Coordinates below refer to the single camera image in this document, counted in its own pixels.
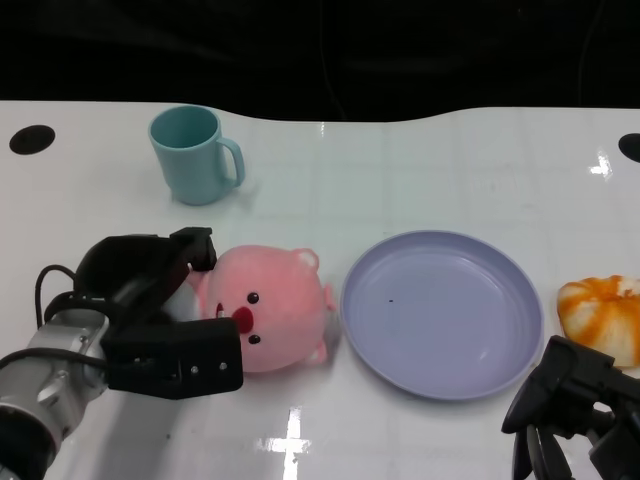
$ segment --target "cable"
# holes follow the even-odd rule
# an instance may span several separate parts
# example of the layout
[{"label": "cable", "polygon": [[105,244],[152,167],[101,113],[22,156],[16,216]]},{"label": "cable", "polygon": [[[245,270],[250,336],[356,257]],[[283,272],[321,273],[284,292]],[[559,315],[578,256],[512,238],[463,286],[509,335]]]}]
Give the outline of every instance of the cable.
[{"label": "cable", "polygon": [[584,37],[584,42],[582,43],[582,52],[580,53],[580,62],[578,63],[578,107],[582,106],[582,84],[583,84],[583,73],[584,73],[584,64],[587,59],[587,51],[589,50],[589,44],[591,43],[591,38],[602,19],[602,13],[604,12],[604,6],[607,3],[607,0],[600,0],[600,4],[596,10],[596,13],[593,15],[593,20],[591,20],[591,25],[589,25],[589,30],[587,30],[587,34]]},{"label": "cable", "polygon": [[329,73],[327,71],[327,60],[324,54],[324,2],[325,0],[319,0],[320,2],[320,60],[322,62],[322,76],[324,78],[324,86],[329,92],[329,97],[331,98],[331,103],[336,107],[338,113],[340,114],[340,120],[343,122],[347,121],[347,114],[336,95],[336,92],[333,90],[333,86],[331,85],[331,80],[329,79]]},{"label": "cable", "polygon": [[72,270],[64,267],[62,265],[49,265],[48,267],[44,267],[38,275],[38,279],[36,280],[36,325],[38,326],[38,330],[42,327],[42,282],[44,282],[44,278],[47,276],[49,272],[62,272],[71,280],[75,281],[76,274],[73,273]]},{"label": "cable", "polygon": [[105,360],[89,357],[81,353],[70,352],[69,350],[62,350],[60,348],[27,348],[25,350],[18,350],[17,352],[10,353],[0,360],[0,370],[10,363],[23,360],[25,358],[54,358],[57,360],[81,363],[95,368],[107,368],[107,362]]}]

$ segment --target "plush toy ear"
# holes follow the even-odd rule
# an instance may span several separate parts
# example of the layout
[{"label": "plush toy ear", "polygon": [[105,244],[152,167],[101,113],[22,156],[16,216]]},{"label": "plush toy ear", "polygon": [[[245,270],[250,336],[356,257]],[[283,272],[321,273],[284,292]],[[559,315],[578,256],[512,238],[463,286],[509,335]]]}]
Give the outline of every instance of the plush toy ear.
[{"label": "plush toy ear", "polygon": [[296,258],[304,263],[306,266],[313,268],[315,271],[318,271],[318,267],[320,266],[320,259],[316,252],[311,250],[310,248],[297,248],[293,251],[293,254]]}]

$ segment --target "table surface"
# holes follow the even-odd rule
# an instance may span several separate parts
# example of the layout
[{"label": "table surface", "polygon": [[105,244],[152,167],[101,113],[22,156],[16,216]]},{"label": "table surface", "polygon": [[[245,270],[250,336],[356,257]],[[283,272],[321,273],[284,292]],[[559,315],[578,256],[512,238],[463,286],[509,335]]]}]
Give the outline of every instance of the table surface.
[{"label": "table surface", "polygon": [[[0,105],[0,355],[35,332],[40,269],[75,268],[114,234],[202,225],[218,252],[311,247],[339,292],[358,256],[384,238],[462,232],[529,274],[546,337],[560,332],[554,298],[565,282],[640,267],[640,165],[618,149],[640,111],[491,108],[389,124],[218,112],[243,149],[247,181],[193,208],[171,200],[147,139],[168,105]],[[9,139],[32,124],[53,127],[55,142],[13,154]],[[52,274],[44,302],[67,286]],[[517,385],[482,401],[436,403],[381,381],[344,340],[334,355],[324,367],[250,377],[236,393],[183,402],[107,391],[47,479],[509,479],[513,438],[500,426]],[[598,478],[586,441],[563,445],[574,476]]]}]

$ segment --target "pink plush toy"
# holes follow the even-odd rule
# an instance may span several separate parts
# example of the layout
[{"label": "pink plush toy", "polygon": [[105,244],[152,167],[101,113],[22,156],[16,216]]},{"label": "pink plush toy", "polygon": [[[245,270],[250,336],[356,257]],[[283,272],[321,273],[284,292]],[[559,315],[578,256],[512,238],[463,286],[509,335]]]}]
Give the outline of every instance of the pink plush toy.
[{"label": "pink plush toy", "polygon": [[327,313],[336,306],[318,278],[318,256],[303,248],[241,246],[216,267],[192,273],[199,318],[231,317],[238,325],[245,372],[264,372],[306,360],[322,363]]}]

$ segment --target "teal mug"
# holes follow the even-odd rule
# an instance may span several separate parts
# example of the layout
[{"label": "teal mug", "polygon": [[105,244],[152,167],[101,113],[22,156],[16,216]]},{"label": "teal mug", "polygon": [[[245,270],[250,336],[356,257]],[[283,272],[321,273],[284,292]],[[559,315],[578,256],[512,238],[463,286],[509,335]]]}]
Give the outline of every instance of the teal mug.
[{"label": "teal mug", "polygon": [[[205,205],[227,195],[244,181],[240,147],[222,136],[218,116],[195,105],[171,108],[149,126],[164,179],[173,197],[187,205]],[[223,147],[233,156],[236,178],[229,178]]]}]

